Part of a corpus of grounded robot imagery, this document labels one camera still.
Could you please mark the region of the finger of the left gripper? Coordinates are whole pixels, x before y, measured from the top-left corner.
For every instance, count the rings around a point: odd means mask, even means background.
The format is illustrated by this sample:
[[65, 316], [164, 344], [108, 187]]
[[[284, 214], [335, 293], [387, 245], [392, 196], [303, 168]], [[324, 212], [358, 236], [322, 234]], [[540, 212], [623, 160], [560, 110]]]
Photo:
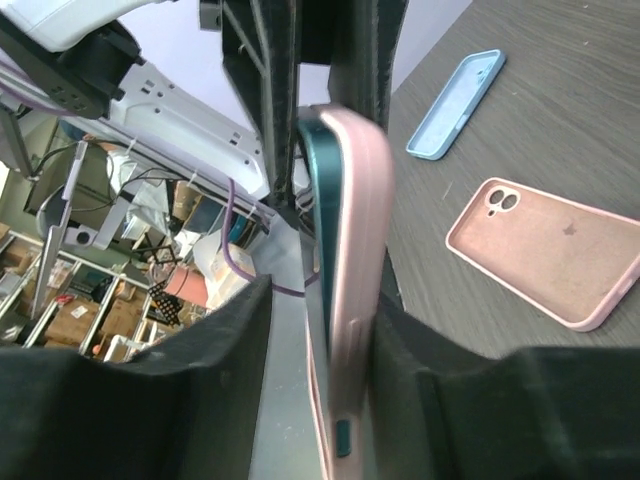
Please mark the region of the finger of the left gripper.
[[408, 2], [338, 3], [328, 91], [341, 104], [388, 128], [393, 64]]
[[223, 66], [260, 136], [271, 200], [293, 196], [300, 58], [298, 1], [224, 1]]

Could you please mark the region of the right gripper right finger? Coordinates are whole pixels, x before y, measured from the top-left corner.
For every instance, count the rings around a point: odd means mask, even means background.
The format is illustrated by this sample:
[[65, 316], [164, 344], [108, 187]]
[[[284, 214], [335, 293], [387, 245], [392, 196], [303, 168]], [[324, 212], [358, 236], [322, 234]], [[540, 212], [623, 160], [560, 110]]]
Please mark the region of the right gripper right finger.
[[635, 479], [639, 352], [527, 347], [489, 359], [382, 298], [372, 423], [383, 479]]

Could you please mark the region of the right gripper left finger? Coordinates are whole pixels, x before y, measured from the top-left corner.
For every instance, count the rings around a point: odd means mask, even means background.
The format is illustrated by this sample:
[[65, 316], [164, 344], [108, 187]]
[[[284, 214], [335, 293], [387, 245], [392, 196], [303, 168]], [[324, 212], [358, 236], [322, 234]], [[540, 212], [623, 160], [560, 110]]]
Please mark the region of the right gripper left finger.
[[269, 342], [262, 276], [125, 363], [1, 351], [5, 479], [245, 479]]

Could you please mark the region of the teal phone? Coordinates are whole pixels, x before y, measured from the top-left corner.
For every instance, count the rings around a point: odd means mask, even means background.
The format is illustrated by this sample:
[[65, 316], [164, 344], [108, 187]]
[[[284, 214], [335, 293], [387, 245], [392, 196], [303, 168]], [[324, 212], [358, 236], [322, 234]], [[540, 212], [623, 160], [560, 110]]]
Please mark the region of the teal phone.
[[[349, 454], [350, 425], [336, 421], [329, 409], [329, 367], [331, 350], [331, 307], [343, 182], [342, 152], [334, 132], [311, 108], [298, 118], [299, 139], [310, 175], [311, 208], [317, 278], [306, 286], [307, 346], [311, 382], [311, 406], [322, 457], [330, 461], [336, 453]], [[338, 433], [332, 433], [334, 424]]]

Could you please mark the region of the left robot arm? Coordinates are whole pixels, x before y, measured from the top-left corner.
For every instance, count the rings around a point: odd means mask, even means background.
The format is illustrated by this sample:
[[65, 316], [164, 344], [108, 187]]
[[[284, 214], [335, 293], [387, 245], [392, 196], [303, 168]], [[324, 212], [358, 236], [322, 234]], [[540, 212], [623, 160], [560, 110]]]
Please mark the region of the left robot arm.
[[2, 50], [60, 108], [163, 139], [275, 207], [292, 202], [299, 67], [330, 69], [332, 101], [385, 125], [403, 1], [210, 1], [228, 78], [262, 143], [251, 174], [231, 129], [142, 57], [120, 24], [136, 1], [5, 1]]

